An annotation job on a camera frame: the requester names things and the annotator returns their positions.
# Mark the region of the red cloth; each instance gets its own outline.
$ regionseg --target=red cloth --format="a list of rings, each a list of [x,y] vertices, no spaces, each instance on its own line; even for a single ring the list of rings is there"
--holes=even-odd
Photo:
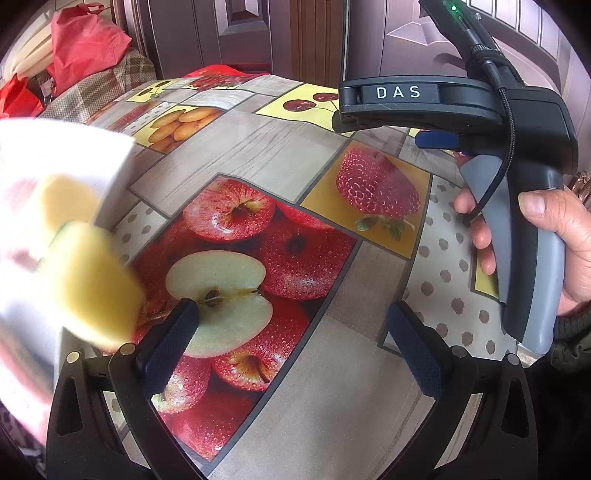
[[[98,14],[99,3],[59,10],[51,20],[53,64],[47,71],[56,81],[54,95],[75,83],[117,65],[131,45],[123,30]]]
[[[210,75],[249,75],[248,73],[239,72],[228,65],[208,65],[202,69],[195,70],[194,72],[188,73],[185,77],[204,77]],[[269,75],[268,73],[253,74],[253,77],[260,75]]]
[[[0,89],[0,118],[37,116],[43,111],[39,98],[27,89],[27,80],[15,75]]]

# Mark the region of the wood grain pattern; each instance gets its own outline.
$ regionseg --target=wood grain pattern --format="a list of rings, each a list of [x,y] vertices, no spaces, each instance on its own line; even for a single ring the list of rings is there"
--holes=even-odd
[[[249,99],[244,100],[240,105],[234,108],[238,112],[254,113],[262,106],[270,103],[275,97],[270,95],[261,95],[257,93]]]
[[[411,389],[414,396],[407,401]],[[368,471],[380,454],[398,439],[404,446],[410,429],[404,419],[417,408],[417,395],[402,358],[324,315],[210,479],[373,480],[377,475]],[[285,452],[286,461],[278,462]]]
[[[194,94],[188,100],[183,101],[183,105],[193,106],[213,106],[222,110],[230,110],[254,93],[245,90],[206,90]]]
[[[363,242],[326,314],[377,342],[406,260]]]
[[[296,80],[285,79],[276,75],[263,75],[243,83],[236,87],[236,90],[247,90],[262,95],[279,97],[279,95],[289,92],[298,85],[301,85],[301,82]]]
[[[446,179],[458,187],[463,187],[465,184],[456,161],[451,155],[442,150],[418,148],[410,135],[405,138],[398,158]]]
[[[406,133],[394,128],[380,127],[355,132],[353,138],[398,158]]]
[[[342,59],[343,2],[290,0],[291,61],[295,78],[338,87]]]
[[[160,160],[162,157],[163,155],[160,152],[156,152],[149,148],[144,148],[134,158],[131,158],[130,161],[133,164],[133,169],[131,173],[131,178],[129,179],[129,184],[132,185],[133,183],[135,183],[135,181],[138,180],[138,178],[140,178],[150,168],[156,165],[156,163],[158,163],[158,160]]]
[[[137,198],[137,196],[134,195],[133,193],[131,193],[129,190],[125,190],[119,200],[119,203],[117,204],[116,210],[113,211],[111,221],[109,222],[109,224],[106,227],[109,229],[112,229],[138,203],[139,203],[139,198]]]
[[[293,203],[346,140],[304,122],[232,110],[157,163],[131,190],[174,216],[223,173]]]

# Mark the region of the sponge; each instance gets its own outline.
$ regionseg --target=sponge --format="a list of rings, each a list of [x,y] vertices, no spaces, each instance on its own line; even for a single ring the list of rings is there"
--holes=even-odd
[[[64,314],[63,326],[74,335],[106,351],[132,340],[144,292],[111,251],[106,230],[84,222],[65,224],[37,272]]]
[[[41,258],[64,223],[91,222],[99,207],[99,198],[87,184],[67,175],[50,175],[40,181],[27,202],[30,252]]]

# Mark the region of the cherry picture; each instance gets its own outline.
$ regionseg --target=cherry picture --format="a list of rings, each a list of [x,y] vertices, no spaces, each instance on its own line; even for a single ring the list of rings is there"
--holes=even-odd
[[[312,98],[317,102],[330,102],[331,100],[338,100],[339,94],[330,92],[320,92],[315,93]]]
[[[328,112],[336,112],[339,109],[334,103],[334,100],[339,98],[338,93],[319,92],[315,93],[312,98],[316,100],[316,102],[320,103],[330,102],[332,106],[335,107],[335,109],[332,110],[329,108],[324,108],[322,106],[318,106],[318,104],[312,102],[311,100],[303,99],[288,100],[283,104],[283,108],[289,112],[305,112],[306,110],[312,110],[313,108],[327,110]]]
[[[288,100],[283,104],[283,108],[289,112],[305,112],[315,106],[316,104],[310,100]]]

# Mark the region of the printed apple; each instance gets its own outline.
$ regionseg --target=printed apple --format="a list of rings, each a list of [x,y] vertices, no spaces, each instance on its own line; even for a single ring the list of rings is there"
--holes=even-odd
[[[144,248],[132,264],[132,268],[145,288],[145,302],[138,316],[139,325],[165,310],[167,300],[170,299],[164,287],[168,265],[164,250],[154,242]]]
[[[215,373],[233,387],[265,391],[310,324],[299,303],[267,299],[273,305],[269,325],[236,350],[212,359]]]
[[[325,297],[354,243],[337,229],[320,231],[285,217],[274,219],[254,251],[267,269],[263,290],[290,300]]]
[[[187,226],[215,243],[245,240],[262,232],[275,201],[234,179],[216,179],[183,210]]]
[[[203,240],[195,235],[182,216],[166,229],[160,238],[160,245],[170,265],[187,255],[204,249]]]
[[[134,343],[142,341],[148,330],[160,322],[152,322],[139,327],[134,335]],[[163,392],[152,396],[152,403],[160,413],[178,413],[193,407],[205,394],[211,374],[209,360],[183,355]]]
[[[312,215],[308,215],[306,212],[302,212],[298,209],[290,207],[285,203],[277,202],[277,207],[279,210],[283,212],[283,214],[289,218],[289,220],[303,226],[309,226],[310,228],[315,228],[318,230],[332,230],[333,227],[324,223],[322,220],[318,220],[317,218],[312,217]]]
[[[207,250],[176,262],[166,289],[176,299],[199,305],[199,327],[186,355],[208,358],[243,345],[271,320],[271,303],[261,296],[264,265],[237,252]]]
[[[166,415],[170,432],[206,460],[213,460],[255,406],[255,400],[229,387],[212,388],[192,408]]]

